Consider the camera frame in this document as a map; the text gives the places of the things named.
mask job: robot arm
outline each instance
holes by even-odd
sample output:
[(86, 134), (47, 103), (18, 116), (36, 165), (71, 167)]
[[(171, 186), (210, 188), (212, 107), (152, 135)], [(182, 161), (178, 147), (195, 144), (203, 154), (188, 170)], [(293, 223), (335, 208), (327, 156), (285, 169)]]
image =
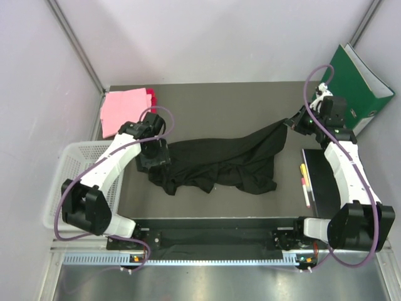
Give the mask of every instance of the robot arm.
[[(333, 96), (321, 83), (316, 89), (316, 100), (310, 104), (314, 116), (333, 134), (341, 146), (351, 155), (350, 162), (341, 149), (315, 125), (305, 106), (286, 124), (304, 135), (316, 134), (316, 141), (325, 151), (340, 193), (341, 207), (332, 219), (300, 218), (295, 222), (294, 240), (306, 245), (312, 240), (328, 243), (332, 248), (369, 251), (373, 243), (372, 205), (363, 185), (355, 173), (356, 164), (370, 187), (358, 155), (357, 139), (345, 128), (346, 100)], [(388, 236), (395, 213), (391, 206), (383, 206), (371, 190), (377, 204), (379, 216), (379, 240), (376, 251), (380, 251)]]
[[(162, 127), (165, 128), (164, 120), (152, 113), (147, 113), (141, 122), (125, 123), (110, 147), (98, 159), (100, 161), (107, 157), (107, 160), (83, 176), (67, 195), (62, 207), (63, 221), (94, 235), (132, 237), (135, 222), (112, 213), (105, 196), (114, 180), (133, 158), (139, 171), (148, 171), (152, 166), (170, 163), (167, 143), (164, 139), (153, 140), (130, 145), (112, 156), (110, 153), (135, 140), (155, 137)], [(61, 193), (64, 193), (71, 182), (68, 179), (63, 183)]]

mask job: marker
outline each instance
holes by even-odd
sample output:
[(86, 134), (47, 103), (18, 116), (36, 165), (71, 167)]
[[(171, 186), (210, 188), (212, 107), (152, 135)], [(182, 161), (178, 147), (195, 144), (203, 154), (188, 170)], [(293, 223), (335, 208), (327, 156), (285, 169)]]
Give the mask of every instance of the marker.
[(309, 202), (309, 196), (308, 196), (308, 191), (306, 190), (305, 179), (302, 178), (301, 182), (302, 182), (302, 190), (303, 190), (303, 196), (305, 198), (306, 207), (309, 208), (311, 206), (311, 203)]
[(302, 173), (302, 176), (303, 176), (304, 181), (305, 181), (306, 190), (307, 191), (311, 191), (311, 183), (310, 183), (309, 178), (308, 178), (308, 173), (306, 172), (305, 164), (302, 163), (299, 168), (301, 169), (301, 173)]

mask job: white wall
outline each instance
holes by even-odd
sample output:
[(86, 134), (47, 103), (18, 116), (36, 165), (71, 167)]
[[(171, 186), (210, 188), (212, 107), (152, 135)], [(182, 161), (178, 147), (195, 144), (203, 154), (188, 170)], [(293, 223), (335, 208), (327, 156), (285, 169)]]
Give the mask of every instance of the white wall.
[(105, 86), (305, 80), (351, 38), (370, 3), (58, 2)]
[(1, 1), (0, 41), (0, 299), (33, 300), (58, 156), (88, 140), (100, 96), (45, 1)]
[(367, 177), (382, 203), (397, 215), (390, 242), (401, 265), (401, 19), (399, 0), (385, 0), (356, 50), (398, 94), (358, 136)]

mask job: white plastic basket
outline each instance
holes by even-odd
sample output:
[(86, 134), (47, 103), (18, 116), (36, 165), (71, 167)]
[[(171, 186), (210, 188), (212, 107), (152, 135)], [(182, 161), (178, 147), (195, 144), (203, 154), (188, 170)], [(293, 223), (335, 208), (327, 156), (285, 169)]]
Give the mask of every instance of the white plastic basket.
[[(67, 179), (74, 179), (77, 175), (90, 167), (99, 159), (112, 143), (111, 140), (77, 142), (67, 146), (61, 155), (57, 167), (56, 176), (53, 179), (51, 190), (46, 203), (43, 216), (43, 224), (46, 228), (53, 229), (57, 205), (61, 198), (61, 185)], [(121, 185), (123, 182), (123, 172), (111, 185), (106, 200), (113, 213), (117, 212), (120, 200)], [(60, 231), (81, 231), (74, 226), (66, 224), (58, 217), (58, 229)]]

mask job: green binder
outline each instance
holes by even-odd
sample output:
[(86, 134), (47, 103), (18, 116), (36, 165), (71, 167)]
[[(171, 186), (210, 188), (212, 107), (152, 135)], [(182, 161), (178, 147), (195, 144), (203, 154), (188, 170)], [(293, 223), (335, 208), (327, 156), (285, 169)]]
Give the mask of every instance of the green binder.
[[(349, 44), (338, 47), (330, 64), (335, 73), (328, 89), (333, 95), (346, 99), (345, 125), (358, 135), (395, 93), (364, 64)], [(329, 76), (327, 69), (322, 81)]]

